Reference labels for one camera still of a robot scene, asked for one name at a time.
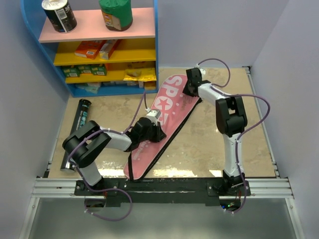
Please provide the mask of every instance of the black tube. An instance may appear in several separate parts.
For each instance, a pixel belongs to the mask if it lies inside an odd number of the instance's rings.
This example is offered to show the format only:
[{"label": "black tube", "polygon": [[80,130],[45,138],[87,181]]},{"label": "black tube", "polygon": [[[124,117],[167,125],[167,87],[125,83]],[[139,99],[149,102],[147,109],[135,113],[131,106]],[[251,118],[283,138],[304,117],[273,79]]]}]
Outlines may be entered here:
[{"label": "black tube", "polygon": [[[88,117],[88,111],[89,107],[92,103],[88,100],[85,99],[80,99],[79,104],[78,104],[78,109],[76,110],[73,125],[71,128],[70,134],[73,132],[77,131],[80,127],[82,127]],[[67,152],[64,153],[62,164],[60,170],[63,172],[74,172],[74,167],[73,165],[67,161],[68,159],[68,154]]]}]

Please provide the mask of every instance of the barcode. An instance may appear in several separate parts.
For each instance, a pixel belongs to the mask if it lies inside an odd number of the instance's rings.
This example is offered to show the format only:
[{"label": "barcode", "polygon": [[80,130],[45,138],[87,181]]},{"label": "barcode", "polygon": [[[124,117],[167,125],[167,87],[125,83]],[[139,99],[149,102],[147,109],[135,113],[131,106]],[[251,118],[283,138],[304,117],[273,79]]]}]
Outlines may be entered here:
[{"label": "barcode", "polygon": [[65,18],[68,17],[68,16],[66,15],[64,9],[60,9],[60,10],[58,10],[58,11],[56,11],[56,12],[59,14],[59,18],[60,18],[61,20],[63,20],[63,19],[65,19]]}]

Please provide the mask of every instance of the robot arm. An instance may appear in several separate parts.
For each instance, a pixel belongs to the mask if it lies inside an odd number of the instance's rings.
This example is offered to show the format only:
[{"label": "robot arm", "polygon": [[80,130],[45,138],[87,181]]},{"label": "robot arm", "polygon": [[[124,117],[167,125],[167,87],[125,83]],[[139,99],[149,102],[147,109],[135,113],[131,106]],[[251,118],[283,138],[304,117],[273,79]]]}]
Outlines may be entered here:
[{"label": "robot arm", "polygon": [[[160,142],[166,135],[160,127],[159,117],[160,111],[152,110],[125,133],[100,128],[96,122],[91,120],[67,137],[62,146],[69,154],[77,148],[71,160],[77,164],[81,174],[92,188],[103,189],[104,180],[94,162],[96,157],[104,148],[130,152],[136,149],[142,141]],[[79,146],[86,137],[93,133],[97,135],[89,144],[84,143]]]},{"label": "robot arm", "polygon": [[192,97],[200,97],[216,107],[216,125],[222,133],[225,145],[225,167],[223,177],[227,188],[242,186],[240,173],[244,176],[242,165],[242,140],[237,141],[238,162],[236,160],[236,140],[247,126],[247,117],[241,97],[232,96],[215,88],[211,82],[203,81],[205,74],[198,67],[186,70],[187,83],[183,93]]}]

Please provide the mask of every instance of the pink bag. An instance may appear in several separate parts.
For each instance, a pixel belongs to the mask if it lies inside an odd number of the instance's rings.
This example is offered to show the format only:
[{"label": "pink bag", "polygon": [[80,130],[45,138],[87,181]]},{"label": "pink bag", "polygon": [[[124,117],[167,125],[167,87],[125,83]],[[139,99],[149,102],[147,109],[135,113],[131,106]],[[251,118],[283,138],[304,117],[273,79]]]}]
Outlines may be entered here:
[{"label": "pink bag", "polygon": [[132,151],[124,167],[125,176],[131,180],[143,178],[148,173],[201,102],[198,97],[183,94],[186,82],[186,75],[173,75],[160,87],[151,109],[161,111],[159,120],[166,138],[158,143],[144,141]]}]

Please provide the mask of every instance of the gray floor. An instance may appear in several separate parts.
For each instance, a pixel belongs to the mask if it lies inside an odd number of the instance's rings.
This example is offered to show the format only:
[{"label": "gray floor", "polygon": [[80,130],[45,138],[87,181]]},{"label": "gray floor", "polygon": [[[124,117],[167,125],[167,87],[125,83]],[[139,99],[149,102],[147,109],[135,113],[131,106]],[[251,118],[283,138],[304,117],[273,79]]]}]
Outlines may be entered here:
[{"label": "gray floor", "polygon": [[[103,209],[105,216],[128,208]],[[220,207],[194,204],[134,204],[123,221],[84,213],[83,199],[42,199],[31,239],[295,239],[285,200],[247,200],[232,216]]]}]

